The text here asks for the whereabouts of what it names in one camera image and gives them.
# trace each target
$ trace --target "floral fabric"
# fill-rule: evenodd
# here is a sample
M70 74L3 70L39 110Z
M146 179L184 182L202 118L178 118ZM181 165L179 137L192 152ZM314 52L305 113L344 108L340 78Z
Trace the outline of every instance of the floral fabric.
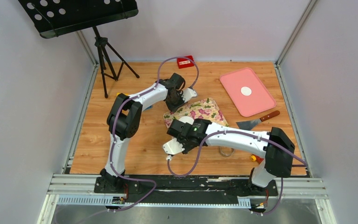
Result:
M202 118L216 122L220 125L227 126L228 123L223 116L223 113L212 98L206 98L198 102L184 105L180 107L175 113L167 112L164 114L164 122L167 128L171 125L174 119L179 119L183 116L189 116L193 119Z

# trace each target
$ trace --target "pink cutting board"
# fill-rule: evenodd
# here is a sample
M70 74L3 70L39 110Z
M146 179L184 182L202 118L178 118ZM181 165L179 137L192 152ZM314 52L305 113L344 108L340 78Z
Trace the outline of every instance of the pink cutting board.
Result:
M276 101L251 68L221 75L220 82L244 117L253 116L276 106Z

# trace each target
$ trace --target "putty knife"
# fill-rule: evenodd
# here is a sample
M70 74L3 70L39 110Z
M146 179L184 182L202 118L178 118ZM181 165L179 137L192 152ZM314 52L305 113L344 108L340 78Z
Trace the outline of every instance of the putty knife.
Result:
M262 123L265 120L268 120L270 118L276 117L280 114L281 112L279 111L274 111L271 112L269 114L267 114L264 117L261 117L259 119L254 119L254 120L248 120L248 121L241 121L241 122L237 122L237 125L240 129L242 130L246 130L246 131L250 131L252 130L256 125Z

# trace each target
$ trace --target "black music stand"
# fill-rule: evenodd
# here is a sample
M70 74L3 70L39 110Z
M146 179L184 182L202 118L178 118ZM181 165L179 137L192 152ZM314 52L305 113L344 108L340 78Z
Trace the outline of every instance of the black music stand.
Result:
M101 24L136 16L138 6L135 0L19 0L19 2L43 38L58 37L82 29L93 28L96 36L95 46L98 49L105 98L108 97L105 76L117 81L124 64L139 78L134 69L109 44L108 39L100 36L96 28ZM122 62L117 74L109 59L105 48L106 45ZM104 59L113 76L105 74Z

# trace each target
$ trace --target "wooden handle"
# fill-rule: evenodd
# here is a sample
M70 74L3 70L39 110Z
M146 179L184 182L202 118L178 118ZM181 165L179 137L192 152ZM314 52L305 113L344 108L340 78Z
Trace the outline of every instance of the wooden handle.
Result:
M264 116L264 117L261 117L260 120L265 121L265 120L268 120L268 119L270 119L270 118L276 117L276 116L278 116L279 114L281 114L280 111L274 111L274 112L271 112L271 113L267 114L267 115Z

